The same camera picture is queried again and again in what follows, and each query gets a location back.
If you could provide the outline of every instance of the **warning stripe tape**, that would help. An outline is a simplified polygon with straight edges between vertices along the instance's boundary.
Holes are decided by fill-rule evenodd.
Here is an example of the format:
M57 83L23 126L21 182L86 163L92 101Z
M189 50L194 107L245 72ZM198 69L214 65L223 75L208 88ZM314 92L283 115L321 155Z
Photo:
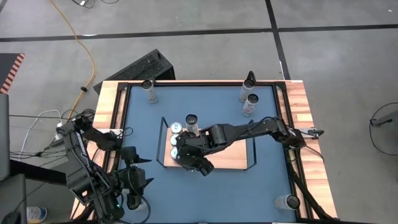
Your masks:
M6 94L8 92L8 90L11 87L12 81L14 81L15 76L17 75L18 69L22 64L22 61L24 60L24 57L25 57L25 54L19 54L17 56L14 64L12 65L10 72L8 73L8 76L5 80L5 82L2 84L2 87L0 88L0 93Z

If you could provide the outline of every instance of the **wooden board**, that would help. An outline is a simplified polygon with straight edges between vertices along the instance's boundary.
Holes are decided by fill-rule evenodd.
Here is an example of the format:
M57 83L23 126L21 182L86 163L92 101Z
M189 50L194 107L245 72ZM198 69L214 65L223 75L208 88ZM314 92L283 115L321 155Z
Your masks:
M314 127L314 123L312 121L311 111L307 100L307 94L304 89L303 81L300 80L258 80L259 82L285 82L287 87L287 95L289 97L289 107L292 112L294 126L296 128L312 128ZM118 83L142 83L142 80L134 80L134 81L105 81L103 82L103 86L101 89L101 93L98 99L98 105L96 109L96 114L94 117L93 126L95 128L110 128L111 126L111 119L113 115L113 109L115 106L116 101L116 93L118 89ZM173 83L173 82L236 82L242 83L242 80L160 80L157 81L159 83ZM282 91L278 90L279 96L279 104L282 110L282 118L287 121L286 117L286 108L283 101ZM121 127L121 115L124 110L124 99L126 97L126 91L122 90L121 97L119 101L119 108L118 114L116 117L116 126L115 128ZM310 140L307 141L307 144L320 152L319 143L317 140ZM88 153L89 155L93 155L96 151L95 144L88 145ZM335 205L333 203L333 198L331 196L330 187L328 178L326 175L325 166L322 160L317 157L316 155L312 154L312 152L302 149L301 157L303 161L303 169L304 175L307 183L307 188L314 196L315 200L322 206L324 211L326 211L329 215L333 217L337 217ZM94 161L102 166L104 160L104 152L99 151L94 158ZM109 159L109 169L113 165L114 161L114 154L111 155ZM299 189L297 189L297 194L300 197L301 201L303 202L303 197ZM76 206L78 205L78 200L75 199L75 203L73 204L73 210L75 210ZM79 206L76 214L71 217L79 216L84 209L84 206ZM304 203L300 206L301 216L307 217L305 213L305 205Z
M164 153L164 166L179 167L174 159L170 156L172 145L170 138L172 132L170 128L167 128L165 153ZM240 140L234 142L228 150L218 152L206 156L206 158L214 165L215 169L247 169L248 168L248 154L246 151L246 140Z

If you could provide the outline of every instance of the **black box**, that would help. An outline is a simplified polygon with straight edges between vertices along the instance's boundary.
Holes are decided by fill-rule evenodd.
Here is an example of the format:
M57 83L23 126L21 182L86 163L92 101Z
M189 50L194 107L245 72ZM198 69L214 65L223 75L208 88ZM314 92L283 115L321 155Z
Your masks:
M153 50L106 80L175 80L173 65L157 50ZM100 94L102 82L95 85Z

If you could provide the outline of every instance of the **white cable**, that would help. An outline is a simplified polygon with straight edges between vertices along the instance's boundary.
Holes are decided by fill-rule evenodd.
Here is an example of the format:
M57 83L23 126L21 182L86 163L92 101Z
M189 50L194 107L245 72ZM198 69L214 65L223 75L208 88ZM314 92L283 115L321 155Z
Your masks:
M26 136L25 136L25 139L24 139L24 143L23 143L22 149L21 149L21 154L19 155L19 161L21 161L21 155L22 155L22 153L24 152L25 144L26 144L26 141L27 141L27 137L28 137L28 135L29 135L29 133L30 133L30 130L33 128L33 126L35 126L36 122L39 120L39 118L40 118L40 116L41 116L42 114L44 114L44 113L49 113L49 112L57 112L58 115L59 115L59 118L60 118L60 123L62 124L61 113L59 112L59 110L48 110L48 111L43 111L43 112L41 112L41 113L37 116L35 122L33 122L32 126L31 126L31 127L27 130L27 132L26 132Z

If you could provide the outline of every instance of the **concrete floor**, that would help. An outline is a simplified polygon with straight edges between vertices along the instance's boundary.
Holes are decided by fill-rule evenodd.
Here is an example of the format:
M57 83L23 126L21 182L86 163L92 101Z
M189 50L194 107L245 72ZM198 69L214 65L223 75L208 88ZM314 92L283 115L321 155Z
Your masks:
M368 0L272 0L278 27L398 24L398 2ZM78 34L117 34L192 29L270 28L261 0L97 1L89 10L56 1ZM48 0L8 0L0 12L0 37L71 35ZM338 216L342 220L396 223L398 160L377 152L368 135L371 115L398 101L398 30L344 30L280 33L290 76L304 80ZM178 79L236 79L253 70L258 79L282 79L272 33L191 35L84 40L96 62L98 83L158 48L174 65ZM13 114L69 109L91 74L90 61L75 41L3 42L0 52L25 53L10 95ZM95 109L89 91L78 106ZM394 108L386 108L381 114ZM11 118L11 149L20 150L31 119ZM57 120L40 119L25 151L52 140ZM398 153L394 127L375 130L381 148ZM32 159L35 165L49 160ZM60 165L59 160L47 167ZM66 164L58 170L73 169ZM60 193L64 203L55 203ZM50 220L66 220L72 195L52 185L28 198L50 208Z

